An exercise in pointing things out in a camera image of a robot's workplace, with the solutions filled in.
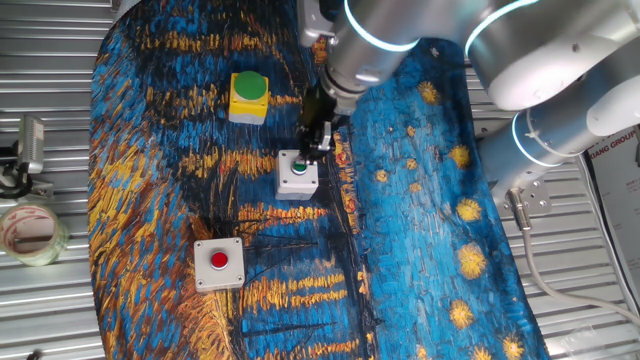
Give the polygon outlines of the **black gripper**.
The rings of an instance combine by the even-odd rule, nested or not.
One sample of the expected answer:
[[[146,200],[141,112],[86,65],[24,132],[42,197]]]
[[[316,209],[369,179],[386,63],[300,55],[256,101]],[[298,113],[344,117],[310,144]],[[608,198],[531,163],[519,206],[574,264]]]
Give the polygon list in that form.
[[[308,88],[302,102],[302,111],[298,117],[296,140],[299,144],[299,157],[308,163],[323,158],[323,151],[318,149],[324,123],[331,125],[334,132],[340,127],[340,116],[335,112],[337,100],[321,85]]]

